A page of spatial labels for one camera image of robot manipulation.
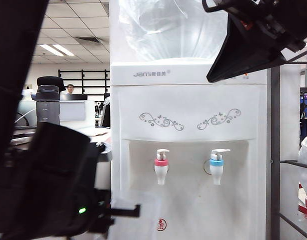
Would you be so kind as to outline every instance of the fluorescent light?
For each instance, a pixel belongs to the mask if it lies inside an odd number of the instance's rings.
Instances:
[[[52,48],[51,46],[44,44],[44,45],[39,45],[40,47],[48,50],[49,52],[57,55],[57,56],[63,56],[63,54],[61,52],[58,52],[56,49]]]
[[[60,46],[59,44],[53,44],[52,46],[62,51],[64,54],[67,54],[68,56],[74,56],[72,52],[68,51],[67,49],[65,49],[63,46]]]

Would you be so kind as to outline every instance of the ceiling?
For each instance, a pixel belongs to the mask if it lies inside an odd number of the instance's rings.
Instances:
[[[49,0],[32,63],[109,63],[109,0]],[[79,44],[75,37],[97,37]],[[39,45],[59,44],[75,56],[57,56]]]

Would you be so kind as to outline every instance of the white wall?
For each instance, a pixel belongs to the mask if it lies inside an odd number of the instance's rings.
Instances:
[[[43,77],[43,76],[58,76],[58,69],[60,70],[68,70],[68,71],[80,71],[80,70],[97,70],[97,71],[103,71],[103,70],[110,70],[109,63],[40,63],[40,64],[32,64],[30,66],[27,79],[25,84],[31,84],[32,89],[34,92],[37,91],[37,78]],[[104,76],[100,75],[100,73],[85,73],[86,79],[91,78],[104,78]],[[63,73],[62,77],[64,79],[66,78],[72,78],[77,79],[81,78],[81,73]],[[81,85],[81,81],[64,81],[64,84],[73,84],[76,86]],[[102,81],[84,81],[85,85],[89,86],[98,86],[103,85],[104,83]],[[100,91],[99,88],[86,88],[85,94],[87,93],[98,93]],[[74,90],[74,93],[81,94],[81,88],[76,87]],[[95,101],[102,101],[103,97],[99,96],[88,96],[89,100],[95,100]]]

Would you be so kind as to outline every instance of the decorative pattern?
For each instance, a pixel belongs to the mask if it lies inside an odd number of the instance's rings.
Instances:
[[[214,115],[209,119],[204,120],[202,123],[197,125],[197,128],[199,130],[204,130],[207,125],[220,125],[223,123],[230,124],[231,120],[236,119],[242,114],[242,112],[239,109],[233,108],[231,109],[227,114],[223,114],[221,112],[218,113],[218,115]]]
[[[140,120],[144,121],[145,123],[149,123],[150,126],[152,126],[152,127],[154,125],[157,125],[159,127],[164,127],[164,128],[172,126],[177,131],[182,131],[185,128],[184,125],[178,123],[177,121],[173,121],[166,116],[159,115],[158,117],[154,118],[148,112],[144,112],[144,113],[140,114],[139,118],[140,118]]]

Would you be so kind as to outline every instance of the metal bar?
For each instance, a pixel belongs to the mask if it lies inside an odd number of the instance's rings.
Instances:
[[[279,212],[279,216],[290,226],[292,226],[295,230],[297,230],[301,235],[303,235],[307,239],[307,233],[302,230],[300,227],[298,227],[296,224],[294,224],[290,219],[288,219],[286,216],[284,216],[282,213]]]
[[[81,69],[81,93],[85,94],[85,89],[84,89],[84,70]]]
[[[289,63],[291,63],[291,62],[294,62],[294,61],[300,59],[301,57],[303,57],[303,56],[305,56],[305,55],[307,55],[307,51],[304,51],[303,53],[300,53],[299,55],[297,55],[297,56],[291,58],[290,60],[288,60],[288,61],[286,62],[286,64],[289,64]]]
[[[80,73],[81,71],[60,70],[61,73]],[[104,73],[104,70],[84,70],[85,73]]]
[[[307,169],[307,164],[296,162],[296,161],[291,161],[291,160],[285,160],[285,161],[280,161],[281,164],[290,164],[290,165],[295,165],[301,168]]]
[[[271,239],[280,239],[280,67],[271,68]]]
[[[77,87],[77,88],[99,88],[99,89],[103,89],[103,88],[105,88],[105,86],[95,86],[95,85],[93,85],[93,86],[88,86],[88,85],[83,85],[83,86],[74,86],[75,88]]]
[[[82,78],[63,78],[63,80],[64,81],[81,81],[82,80]],[[83,78],[83,80],[91,80],[91,81],[105,81],[105,80],[107,80],[107,81],[109,81],[110,79],[109,78],[107,78],[107,79],[105,79],[105,78]]]
[[[307,64],[307,60],[292,61],[287,64]]]
[[[306,71],[306,70],[307,70],[307,67],[305,67],[305,68],[301,69],[300,71]]]
[[[105,70],[85,70],[84,72],[85,73],[104,73]]]
[[[107,89],[107,69],[104,70],[104,92],[107,93],[108,89]]]

